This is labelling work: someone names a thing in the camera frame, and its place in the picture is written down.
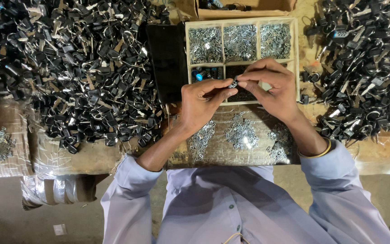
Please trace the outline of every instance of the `workbench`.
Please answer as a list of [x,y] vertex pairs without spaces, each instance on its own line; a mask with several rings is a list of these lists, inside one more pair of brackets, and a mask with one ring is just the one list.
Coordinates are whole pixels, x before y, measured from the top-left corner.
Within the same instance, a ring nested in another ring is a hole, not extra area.
[[[176,7],[180,8],[183,14],[192,16],[191,21],[196,18],[193,1],[176,0]],[[315,71],[322,72],[321,64],[316,60],[316,54],[320,51],[320,46],[314,44],[314,48],[309,48],[307,37],[303,34],[304,28],[310,24],[310,19],[316,12],[315,0],[301,0],[297,2],[296,8],[290,16],[296,17],[299,27],[299,68],[308,66]],[[312,83],[300,83],[301,93],[315,96]],[[210,139],[206,148],[206,155],[203,162],[193,162],[188,152],[188,143],[182,143],[165,164],[166,169],[179,169],[187,167],[205,167],[216,165],[272,165],[299,163],[295,153],[283,162],[272,162],[269,160],[269,153],[266,150],[273,145],[273,141],[267,139],[267,132],[278,123],[278,120],[270,116],[265,110],[258,108],[258,104],[221,106],[213,116],[216,122],[214,136]],[[316,125],[317,118],[328,112],[328,107],[321,104],[300,105],[299,108],[306,117]],[[172,112],[178,113],[179,104],[176,108],[171,107]],[[245,112],[243,117],[255,121],[254,127],[257,136],[260,138],[259,147],[252,151],[235,150],[230,143],[226,142],[223,131],[229,127],[230,119],[235,113]],[[164,121],[162,127],[164,132],[171,128],[175,122],[173,119]],[[56,143],[50,143],[49,139],[40,133],[36,128],[36,136],[30,142],[32,163],[36,172],[56,175],[64,174],[103,174],[115,171],[124,153],[140,155],[145,148],[136,145],[135,140],[120,142],[114,147],[106,147],[102,141],[95,144],[85,144],[80,147],[76,155],[71,155],[64,150],[58,150]],[[390,174],[390,132],[382,131],[378,136],[378,143],[371,138],[359,141],[349,147],[350,153],[356,160],[357,167],[362,175]]]

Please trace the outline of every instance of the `smartphone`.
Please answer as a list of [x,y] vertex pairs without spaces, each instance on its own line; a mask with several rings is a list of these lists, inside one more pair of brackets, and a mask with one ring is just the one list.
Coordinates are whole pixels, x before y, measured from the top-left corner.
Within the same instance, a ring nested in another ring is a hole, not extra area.
[[181,87],[188,84],[184,31],[178,25],[148,24],[146,33],[159,103],[181,101]]

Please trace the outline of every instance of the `hand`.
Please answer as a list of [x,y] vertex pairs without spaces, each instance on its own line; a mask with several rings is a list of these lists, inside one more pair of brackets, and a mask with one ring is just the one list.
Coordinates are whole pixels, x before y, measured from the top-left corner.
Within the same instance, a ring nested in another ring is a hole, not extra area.
[[[252,92],[266,111],[283,121],[293,121],[301,112],[296,104],[294,74],[272,58],[258,60],[237,77],[239,86]],[[258,81],[266,82],[272,89],[265,91]]]
[[179,126],[188,137],[201,129],[213,116],[219,105],[237,93],[237,88],[227,88],[233,79],[203,80],[181,88],[181,120]]

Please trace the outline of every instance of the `cardboard box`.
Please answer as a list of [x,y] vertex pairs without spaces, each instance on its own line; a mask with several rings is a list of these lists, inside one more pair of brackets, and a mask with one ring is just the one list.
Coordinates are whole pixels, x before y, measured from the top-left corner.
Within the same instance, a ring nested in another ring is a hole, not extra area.
[[[195,1],[195,11],[199,19],[248,18],[264,16],[287,16],[296,7],[297,0],[241,0],[242,5],[251,6],[251,11],[200,9],[199,0]],[[236,3],[235,0],[221,0],[225,5]]]
[[32,175],[26,117],[18,103],[0,104],[0,130],[2,127],[7,128],[6,133],[16,143],[13,157],[0,164],[0,177]]

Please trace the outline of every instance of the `bracelet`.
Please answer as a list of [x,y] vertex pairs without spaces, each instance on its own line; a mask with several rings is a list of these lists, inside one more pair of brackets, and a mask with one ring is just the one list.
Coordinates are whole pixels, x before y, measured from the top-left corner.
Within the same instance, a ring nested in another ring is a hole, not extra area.
[[330,148],[331,148],[331,146],[332,146],[331,140],[329,140],[328,138],[325,138],[325,137],[323,137],[323,139],[325,139],[325,140],[328,141],[328,147],[326,148],[326,150],[325,150],[324,152],[322,152],[322,153],[320,153],[320,154],[318,154],[318,155],[316,155],[316,156],[307,157],[307,156],[303,155],[302,153],[300,153],[299,148],[297,148],[297,153],[298,153],[299,156],[302,157],[302,158],[318,158],[318,157],[323,156],[324,154],[326,154],[326,153],[329,152],[329,150],[330,150]]

